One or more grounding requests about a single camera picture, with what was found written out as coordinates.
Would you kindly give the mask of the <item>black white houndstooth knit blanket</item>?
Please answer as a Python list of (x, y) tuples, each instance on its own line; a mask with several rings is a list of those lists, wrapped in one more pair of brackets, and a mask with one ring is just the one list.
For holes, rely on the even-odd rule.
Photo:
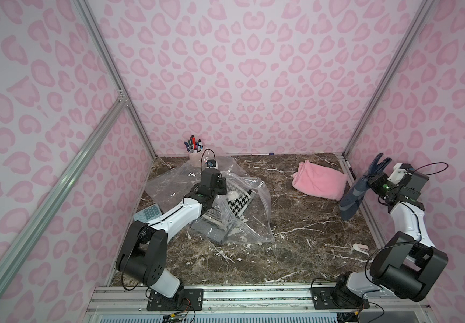
[(212, 208), (203, 218), (211, 224), (225, 230), (234, 219), (243, 219), (244, 213), (255, 197), (252, 190), (230, 191), (225, 197), (217, 197)]

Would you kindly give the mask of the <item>clear plastic vacuum bag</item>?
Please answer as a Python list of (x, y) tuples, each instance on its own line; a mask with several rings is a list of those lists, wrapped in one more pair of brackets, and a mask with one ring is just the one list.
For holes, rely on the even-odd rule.
[(201, 157), (151, 180), (146, 192), (162, 211), (178, 211), (189, 198), (200, 200), (201, 214), (189, 225), (217, 244), (274, 241), (266, 183), (250, 177), (230, 156), (207, 149)]

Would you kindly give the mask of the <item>navy plaid blanket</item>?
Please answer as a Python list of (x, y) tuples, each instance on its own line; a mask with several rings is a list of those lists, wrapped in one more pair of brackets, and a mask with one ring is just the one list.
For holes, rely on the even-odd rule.
[(368, 181), (373, 177), (382, 174), (385, 168), (392, 162), (392, 159), (386, 157), (383, 161), (380, 159), (383, 153), (379, 153), (372, 163), (369, 165), (368, 170), (363, 176), (358, 178), (349, 189), (349, 191), (341, 198), (339, 202), (340, 217), (343, 221), (348, 221), (355, 216), (364, 196), (370, 190)]

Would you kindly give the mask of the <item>pink fluffy blanket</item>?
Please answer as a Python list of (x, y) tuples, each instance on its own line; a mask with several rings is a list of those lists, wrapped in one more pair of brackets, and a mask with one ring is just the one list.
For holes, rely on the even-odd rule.
[(305, 195), (339, 201), (344, 196), (347, 175), (333, 168), (313, 164), (308, 160), (299, 163), (292, 175), (292, 186)]

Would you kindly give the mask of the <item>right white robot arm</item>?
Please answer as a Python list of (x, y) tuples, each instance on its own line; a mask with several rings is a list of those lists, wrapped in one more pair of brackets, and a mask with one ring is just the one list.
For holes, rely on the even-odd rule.
[(396, 234), (370, 256), (364, 270), (337, 278), (331, 293), (340, 308), (364, 308), (367, 295), (389, 292), (414, 302), (422, 301), (448, 265), (449, 257), (431, 241), (419, 201), (429, 177), (410, 164), (398, 163), (391, 175), (368, 179), (369, 187), (383, 201), (393, 218)]

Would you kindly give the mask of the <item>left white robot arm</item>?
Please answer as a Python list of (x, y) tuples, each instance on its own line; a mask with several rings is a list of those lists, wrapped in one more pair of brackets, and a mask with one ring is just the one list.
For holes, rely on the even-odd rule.
[(226, 195), (226, 179), (217, 168), (206, 168), (201, 181), (181, 202), (148, 222), (134, 221), (129, 227), (115, 268), (122, 274), (173, 301), (181, 301), (184, 286), (166, 269), (167, 245), (185, 226), (212, 208), (218, 195)]

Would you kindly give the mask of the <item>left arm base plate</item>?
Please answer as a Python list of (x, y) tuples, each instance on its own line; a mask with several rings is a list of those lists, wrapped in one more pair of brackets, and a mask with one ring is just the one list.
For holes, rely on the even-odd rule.
[(167, 312), (189, 310), (201, 311), (204, 301), (204, 290), (197, 288), (182, 288), (173, 297), (166, 297), (158, 292), (149, 296), (147, 311)]

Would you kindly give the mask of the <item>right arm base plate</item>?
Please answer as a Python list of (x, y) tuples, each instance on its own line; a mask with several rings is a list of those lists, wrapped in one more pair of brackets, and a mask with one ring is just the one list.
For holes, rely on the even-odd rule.
[(368, 300), (348, 289), (318, 286), (310, 289), (316, 310), (364, 310), (370, 308)]

